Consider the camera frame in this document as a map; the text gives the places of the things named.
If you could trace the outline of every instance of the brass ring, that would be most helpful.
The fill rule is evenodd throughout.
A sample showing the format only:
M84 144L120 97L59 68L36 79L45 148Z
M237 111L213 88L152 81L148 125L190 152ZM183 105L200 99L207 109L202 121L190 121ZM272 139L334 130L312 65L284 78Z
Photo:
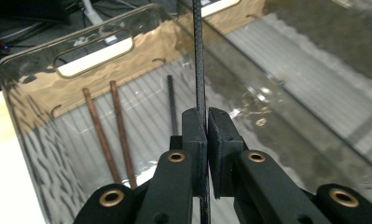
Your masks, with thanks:
M257 152L252 152L249 154L249 160L255 162L263 162L265 161L265 156Z
M168 160L172 162L179 162L179 161L183 161L185 157L186 157L185 154L181 152L173 152L169 154Z
M113 195L117 196L113 200L107 199L107 196ZM122 193L119 189L109 189L102 194L101 198L99 199L99 203L104 207L112 207L119 204L122 199L124 199L124 193Z
M360 203L358 200L343 189L331 189L330 197L337 203L346 207L357 207Z

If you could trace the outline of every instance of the transparent plastic bin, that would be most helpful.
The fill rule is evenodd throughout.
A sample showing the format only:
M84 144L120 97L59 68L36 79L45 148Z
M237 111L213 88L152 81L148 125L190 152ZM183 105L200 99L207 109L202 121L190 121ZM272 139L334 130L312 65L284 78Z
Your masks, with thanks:
M152 176L172 134L167 75L173 77L178 123L183 111L196 106L191 19L189 12L175 19L148 5L0 62L3 93L47 223L73 222L94 190L113 183L85 105L85 87L126 179L109 92L109 82L117 82L138 184ZM314 192L336 182L372 200L372 166L203 25L207 105L227 111L248 147L268 152L301 188ZM113 35L126 48L115 56L99 54ZM86 59L86 53L99 57ZM63 68L77 62L69 76ZM213 223L236 220L231 200L214 202L212 210Z

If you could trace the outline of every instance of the brown stick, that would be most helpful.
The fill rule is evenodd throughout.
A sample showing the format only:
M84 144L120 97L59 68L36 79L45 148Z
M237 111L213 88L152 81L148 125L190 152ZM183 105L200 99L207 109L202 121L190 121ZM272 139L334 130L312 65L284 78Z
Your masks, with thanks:
M111 153L109 144L107 142L107 138L104 134L102 124L99 120L98 113L96 112L95 104L93 103L90 97L90 90L88 88L83 88L84 98L86 99L86 103L88 109L90 111L90 116L92 117L93 125L95 126L95 131L98 134L99 141L101 142L103 154L106 158L107 165L109 166L111 175L114 179L114 182L117 184L121 183L121 178L119 177L118 169L116 167L116 163L113 160L113 155Z
M130 179L131 189L137 187L136 177L133 171L132 158L130 153L130 146L128 145L127 134L125 132L124 120L122 118L121 103L119 101L117 84L115 81L110 81L110 90L113 96L113 104L116 113L117 127L119 133L119 141L121 142L122 153L124 155L125 166L127 168L127 175Z

